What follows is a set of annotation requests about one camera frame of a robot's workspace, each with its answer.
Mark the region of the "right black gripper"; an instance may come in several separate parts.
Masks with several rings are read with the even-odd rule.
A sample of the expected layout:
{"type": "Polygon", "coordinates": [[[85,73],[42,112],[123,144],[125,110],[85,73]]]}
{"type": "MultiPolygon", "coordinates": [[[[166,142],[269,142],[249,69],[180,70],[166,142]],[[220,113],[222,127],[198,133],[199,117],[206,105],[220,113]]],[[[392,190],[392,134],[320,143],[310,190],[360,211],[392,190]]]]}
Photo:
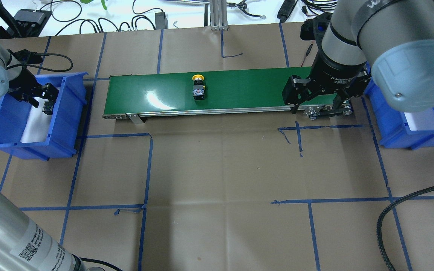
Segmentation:
{"type": "Polygon", "coordinates": [[[283,90],[282,98],[291,113],[296,114],[299,105],[317,96],[336,94],[334,106],[351,97],[359,97],[370,82],[365,64],[343,65],[336,63],[324,53],[318,53],[308,77],[291,75],[283,90]]]}

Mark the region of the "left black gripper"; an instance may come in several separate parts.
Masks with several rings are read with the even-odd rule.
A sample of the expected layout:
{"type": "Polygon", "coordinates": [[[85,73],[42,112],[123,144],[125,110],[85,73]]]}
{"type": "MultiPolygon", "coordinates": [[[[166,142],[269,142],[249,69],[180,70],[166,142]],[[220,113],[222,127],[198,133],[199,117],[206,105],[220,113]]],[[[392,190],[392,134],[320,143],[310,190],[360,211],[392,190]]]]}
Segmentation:
{"type": "Polygon", "coordinates": [[[37,82],[33,73],[28,70],[32,64],[20,64],[9,51],[10,60],[8,60],[8,72],[15,72],[15,77],[10,79],[9,91],[10,96],[17,101],[31,103],[31,106],[38,108],[41,98],[44,99],[43,113],[53,115],[55,103],[57,101],[59,90],[53,84],[42,86],[37,82]]]}

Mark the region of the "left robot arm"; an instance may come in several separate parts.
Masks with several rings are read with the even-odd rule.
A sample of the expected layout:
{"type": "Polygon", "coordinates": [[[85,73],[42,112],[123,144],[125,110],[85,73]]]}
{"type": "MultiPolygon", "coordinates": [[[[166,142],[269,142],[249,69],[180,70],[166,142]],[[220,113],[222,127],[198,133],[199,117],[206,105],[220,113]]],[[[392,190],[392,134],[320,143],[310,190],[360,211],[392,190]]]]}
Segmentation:
{"type": "MultiPolygon", "coordinates": [[[[18,53],[0,44],[0,99],[12,97],[38,107],[57,101],[59,89],[41,84],[18,53]]],[[[103,271],[119,268],[102,260],[78,257],[0,192],[0,271],[103,271]]]]}

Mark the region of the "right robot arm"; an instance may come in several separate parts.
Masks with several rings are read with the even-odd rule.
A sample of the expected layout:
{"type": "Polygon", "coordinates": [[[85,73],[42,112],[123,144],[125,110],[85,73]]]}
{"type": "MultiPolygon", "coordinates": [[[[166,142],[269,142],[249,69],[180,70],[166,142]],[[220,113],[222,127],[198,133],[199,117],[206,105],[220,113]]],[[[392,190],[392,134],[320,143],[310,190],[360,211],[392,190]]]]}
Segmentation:
{"type": "Polygon", "coordinates": [[[434,108],[434,0],[339,0],[306,20],[300,37],[318,51],[309,76],[292,75],[283,88],[293,112],[321,95],[335,93],[336,106],[360,96],[366,64],[393,109],[434,108]]]}

